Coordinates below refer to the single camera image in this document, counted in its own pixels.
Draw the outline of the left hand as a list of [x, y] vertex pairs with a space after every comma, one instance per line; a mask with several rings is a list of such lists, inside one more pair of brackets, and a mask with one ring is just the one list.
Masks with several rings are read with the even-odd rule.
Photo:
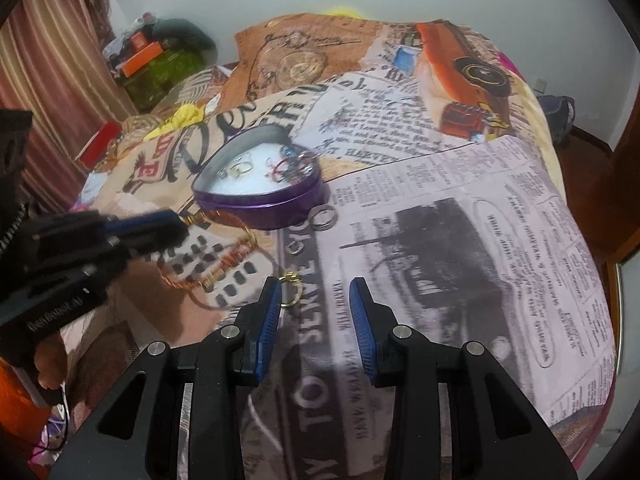
[[56, 390], [67, 376], [67, 353], [60, 333], [52, 334], [40, 341], [34, 357], [38, 370], [38, 382], [42, 388]]

